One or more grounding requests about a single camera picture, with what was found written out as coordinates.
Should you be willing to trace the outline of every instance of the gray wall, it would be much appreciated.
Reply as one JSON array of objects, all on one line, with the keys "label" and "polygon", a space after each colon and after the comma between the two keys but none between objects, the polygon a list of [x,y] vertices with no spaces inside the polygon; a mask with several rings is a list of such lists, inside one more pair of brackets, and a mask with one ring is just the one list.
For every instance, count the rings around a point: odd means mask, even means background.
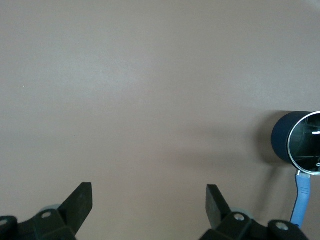
[{"label": "gray wall", "polygon": [[0,0],[0,215],[92,182],[79,240],[197,240],[217,184],[259,223],[288,220],[296,170],[270,134],[320,110],[319,77],[316,0]]}]

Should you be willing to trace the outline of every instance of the black mechanical part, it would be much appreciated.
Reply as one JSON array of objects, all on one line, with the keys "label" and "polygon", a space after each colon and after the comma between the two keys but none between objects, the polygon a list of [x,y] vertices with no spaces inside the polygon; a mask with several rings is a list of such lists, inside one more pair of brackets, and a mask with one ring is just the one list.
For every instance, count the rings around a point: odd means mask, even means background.
[{"label": "black mechanical part", "polygon": [[200,240],[308,240],[291,222],[272,220],[265,227],[241,212],[232,212],[216,185],[207,185],[205,208],[212,229]]},{"label": "black mechanical part", "polygon": [[1,216],[0,240],[76,240],[92,207],[92,184],[83,182],[57,210],[44,210],[19,224],[14,216]]}]

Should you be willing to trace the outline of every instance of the beige surface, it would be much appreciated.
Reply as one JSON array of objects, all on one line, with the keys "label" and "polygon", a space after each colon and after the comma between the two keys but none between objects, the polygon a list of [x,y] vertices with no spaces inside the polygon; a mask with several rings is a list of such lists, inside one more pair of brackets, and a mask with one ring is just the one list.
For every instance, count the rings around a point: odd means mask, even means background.
[{"label": "beige surface", "polygon": [[0,0],[0,216],[92,182],[79,240],[197,240],[206,184],[288,220],[295,169],[269,137],[320,110],[319,62],[316,0]]}]

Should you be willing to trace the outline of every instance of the black cylindrical object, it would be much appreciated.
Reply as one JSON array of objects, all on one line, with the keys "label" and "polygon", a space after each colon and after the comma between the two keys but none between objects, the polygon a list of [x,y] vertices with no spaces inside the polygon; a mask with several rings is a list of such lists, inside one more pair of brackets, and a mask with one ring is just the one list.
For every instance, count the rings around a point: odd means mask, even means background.
[{"label": "black cylindrical object", "polygon": [[320,111],[293,111],[271,135],[274,152],[306,174],[320,175]]}]

